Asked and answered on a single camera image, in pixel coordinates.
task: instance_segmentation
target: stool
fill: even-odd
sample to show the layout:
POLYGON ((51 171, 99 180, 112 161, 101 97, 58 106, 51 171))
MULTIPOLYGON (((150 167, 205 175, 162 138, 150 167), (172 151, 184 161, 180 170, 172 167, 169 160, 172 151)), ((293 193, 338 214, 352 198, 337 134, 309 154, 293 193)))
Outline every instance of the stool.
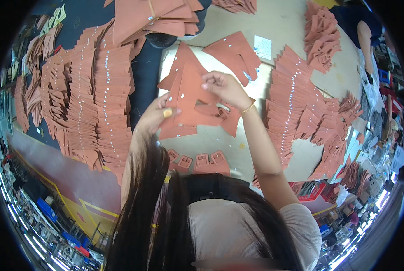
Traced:
POLYGON ((380 82, 386 83, 386 84, 390 84, 390 77, 389 77, 389 73, 386 71, 383 71, 381 69, 378 69, 378 75, 380 77, 380 82))

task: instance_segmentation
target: woman's left hand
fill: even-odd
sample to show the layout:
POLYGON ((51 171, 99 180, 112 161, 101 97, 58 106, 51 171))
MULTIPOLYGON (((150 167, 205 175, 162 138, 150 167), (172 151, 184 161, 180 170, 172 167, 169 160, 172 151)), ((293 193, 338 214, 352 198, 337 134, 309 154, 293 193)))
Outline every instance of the woman's left hand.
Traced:
POLYGON ((134 131, 143 131, 153 135, 158 131, 158 126, 164 119, 176 116, 182 112, 179 108, 166 108, 166 101, 169 99, 169 93, 156 98, 145 110, 134 131))

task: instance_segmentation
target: shoe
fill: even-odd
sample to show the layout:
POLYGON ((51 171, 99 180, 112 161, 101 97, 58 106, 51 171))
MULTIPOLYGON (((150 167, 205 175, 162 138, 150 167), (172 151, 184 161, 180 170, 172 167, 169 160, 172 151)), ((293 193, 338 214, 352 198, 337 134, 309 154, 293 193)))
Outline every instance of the shoe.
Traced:
POLYGON ((157 49, 166 49, 172 46, 177 40, 177 36, 164 33, 150 33, 145 36, 152 47, 157 49))

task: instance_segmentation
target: white sticker label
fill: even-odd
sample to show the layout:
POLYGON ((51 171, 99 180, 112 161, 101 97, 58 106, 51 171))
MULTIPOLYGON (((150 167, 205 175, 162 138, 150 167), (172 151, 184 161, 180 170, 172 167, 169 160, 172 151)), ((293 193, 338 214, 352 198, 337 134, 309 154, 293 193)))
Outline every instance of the white sticker label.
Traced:
POLYGON ((255 35, 253 51, 258 57, 271 60, 271 40, 255 35))
POLYGON ((250 75, 248 75, 245 71, 243 71, 244 75, 246 76, 246 78, 249 80, 249 84, 256 84, 255 81, 252 81, 252 78, 250 77, 250 75))

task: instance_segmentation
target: woman's right hand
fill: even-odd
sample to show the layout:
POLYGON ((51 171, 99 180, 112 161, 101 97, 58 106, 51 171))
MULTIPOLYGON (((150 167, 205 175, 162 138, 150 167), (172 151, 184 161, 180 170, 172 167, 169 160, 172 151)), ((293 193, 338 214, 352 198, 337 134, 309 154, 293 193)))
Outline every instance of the woman's right hand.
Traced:
POLYGON ((253 101, 231 75, 222 72, 210 72, 202 76, 202 88, 217 94, 225 103, 239 111, 247 109, 253 101))

